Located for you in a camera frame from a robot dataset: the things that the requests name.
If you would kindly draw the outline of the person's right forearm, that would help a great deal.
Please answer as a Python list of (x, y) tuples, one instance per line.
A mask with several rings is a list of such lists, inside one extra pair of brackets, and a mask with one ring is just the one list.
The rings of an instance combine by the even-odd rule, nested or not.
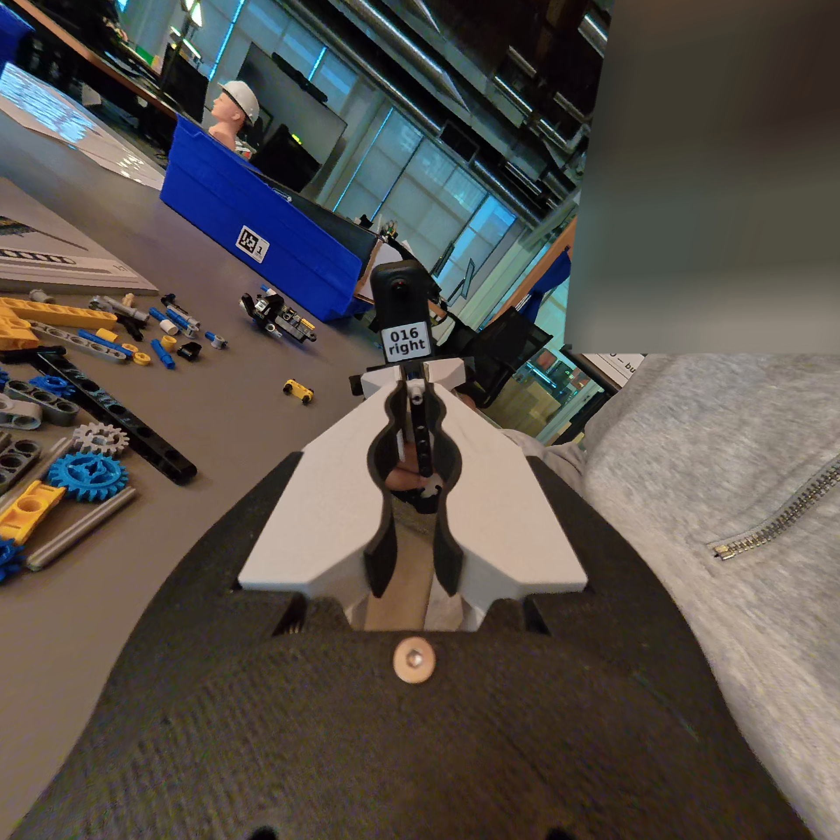
[(582, 493), (586, 453), (581, 446), (576, 443), (547, 446), (516, 430), (502, 429), (501, 433), (518, 446), (526, 457), (538, 459), (569, 487)]

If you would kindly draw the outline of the grey three-hole lego liftarm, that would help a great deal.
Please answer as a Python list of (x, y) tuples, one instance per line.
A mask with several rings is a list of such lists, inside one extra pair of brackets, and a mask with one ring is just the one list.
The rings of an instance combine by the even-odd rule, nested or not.
[(41, 408), (43, 419), (58, 426), (73, 425), (80, 411), (77, 404), (24, 381), (8, 381), (3, 393), (16, 401), (36, 404)]

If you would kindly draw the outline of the short black lego beam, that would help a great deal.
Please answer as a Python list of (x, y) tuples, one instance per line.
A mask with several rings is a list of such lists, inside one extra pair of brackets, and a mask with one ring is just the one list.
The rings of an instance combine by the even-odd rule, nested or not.
[[(425, 381), (424, 379), (414, 377), (407, 380), (406, 382), (411, 380)], [(427, 422), (427, 399), (425, 399), (425, 405), (419, 410), (412, 411), (412, 406), (409, 401), (409, 398), (408, 405), (413, 431), (413, 441), (416, 447), (416, 455), (418, 459), (419, 470), (422, 476), (430, 478), (434, 473), (434, 464), (432, 457), (432, 441)]]

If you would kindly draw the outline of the long black lego beam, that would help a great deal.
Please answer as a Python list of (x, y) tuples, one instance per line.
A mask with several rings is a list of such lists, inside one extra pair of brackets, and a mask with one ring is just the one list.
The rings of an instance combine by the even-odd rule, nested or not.
[(42, 374), (67, 380), (76, 388), (81, 408), (94, 419), (126, 433), (132, 451), (168, 480), (184, 486), (196, 478), (197, 467), (192, 461), (64, 355), (37, 350), (31, 364)]

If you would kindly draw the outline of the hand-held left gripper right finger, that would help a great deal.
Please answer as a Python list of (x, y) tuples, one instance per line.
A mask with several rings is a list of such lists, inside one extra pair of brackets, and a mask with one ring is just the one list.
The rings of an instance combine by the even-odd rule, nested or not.
[(494, 602), (582, 592), (587, 574), (522, 449), (429, 389), (440, 495), (427, 630), (475, 631)]

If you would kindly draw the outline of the long grey lego liftarm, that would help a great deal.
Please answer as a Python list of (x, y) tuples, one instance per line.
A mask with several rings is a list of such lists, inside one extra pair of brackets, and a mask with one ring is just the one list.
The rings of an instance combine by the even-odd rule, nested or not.
[(125, 355), (107, 350), (94, 343), (90, 343), (83, 338), (80, 338), (75, 333), (67, 332), (61, 328), (51, 326), (42, 322), (28, 321), (30, 328), (38, 336), (41, 348), (48, 347), (62, 347), (67, 350), (74, 350), (83, 353), (93, 358), (123, 364), (131, 361)]

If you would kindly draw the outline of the white sign board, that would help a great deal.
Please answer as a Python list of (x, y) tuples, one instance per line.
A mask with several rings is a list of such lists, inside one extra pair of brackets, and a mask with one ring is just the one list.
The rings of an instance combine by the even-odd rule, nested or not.
[(618, 389), (622, 389), (645, 362), (645, 353), (583, 353), (591, 364)]

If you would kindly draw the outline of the yellow angled lego piece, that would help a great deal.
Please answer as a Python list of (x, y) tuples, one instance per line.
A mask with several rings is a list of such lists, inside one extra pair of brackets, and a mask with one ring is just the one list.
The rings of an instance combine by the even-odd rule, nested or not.
[(30, 323), (15, 316), (1, 316), (1, 351), (32, 350), (40, 345)]

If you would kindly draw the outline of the dark grey lego liftarm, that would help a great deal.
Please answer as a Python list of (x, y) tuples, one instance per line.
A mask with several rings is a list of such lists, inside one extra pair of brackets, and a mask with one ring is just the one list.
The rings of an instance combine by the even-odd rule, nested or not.
[(1, 452), (1, 495), (11, 490), (37, 463), (41, 446), (31, 439), (19, 439)]

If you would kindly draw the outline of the grey zip hoodie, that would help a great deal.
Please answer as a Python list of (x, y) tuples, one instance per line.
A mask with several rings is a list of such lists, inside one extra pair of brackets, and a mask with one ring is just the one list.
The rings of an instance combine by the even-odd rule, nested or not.
[(819, 838), (838, 838), (838, 410), (837, 355), (650, 355), (584, 436), (584, 497)]

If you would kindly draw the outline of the light grey lego liftarm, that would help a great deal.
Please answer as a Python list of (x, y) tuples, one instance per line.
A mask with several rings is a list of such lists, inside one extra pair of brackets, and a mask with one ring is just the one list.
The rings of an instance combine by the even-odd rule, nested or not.
[(32, 431), (40, 427), (43, 419), (41, 406), (23, 400), (15, 400), (2, 393), (0, 424), (3, 429)]

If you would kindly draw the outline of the black office chair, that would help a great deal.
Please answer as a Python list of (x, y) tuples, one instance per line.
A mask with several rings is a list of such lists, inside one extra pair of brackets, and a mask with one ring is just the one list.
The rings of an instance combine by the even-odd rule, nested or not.
[(439, 349), (443, 354), (472, 359), (467, 382), (458, 391), (483, 409), (496, 400), (510, 378), (552, 337), (511, 308), (480, 331), (456, 319)]

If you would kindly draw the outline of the person's right hand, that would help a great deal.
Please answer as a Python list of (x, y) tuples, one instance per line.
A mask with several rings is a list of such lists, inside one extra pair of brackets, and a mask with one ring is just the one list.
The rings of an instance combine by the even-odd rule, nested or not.
[(385, 480), (386, 486), (393, 492), (421, 490), (427, 484), (427, 477), (419, 470), (416, 447), (412, 443), (404, 446), (403, 458)]

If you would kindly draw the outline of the mannequin head with hard hat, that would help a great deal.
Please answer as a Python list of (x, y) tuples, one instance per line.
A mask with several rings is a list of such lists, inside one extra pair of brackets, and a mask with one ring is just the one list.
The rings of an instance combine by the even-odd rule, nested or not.
[(226, 148), (235, 151), (239, 135), (259, 120), (259, 102), (251, 87), (242, 80), (230, 80), (220, 87), (213, 103), (213, 124), (208, 133)]

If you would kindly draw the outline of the black lego assembly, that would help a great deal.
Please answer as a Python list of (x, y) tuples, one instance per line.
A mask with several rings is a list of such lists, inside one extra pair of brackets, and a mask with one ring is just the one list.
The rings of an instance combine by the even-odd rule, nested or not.
[(287, 338), (298, 343), (317, 341), (314, 325), (295, 309), (277, 290), (263, 285), (260, 293), (252, 296), (245, 293), (240, 298), (240, 307), (258, 331), (275, 339)]

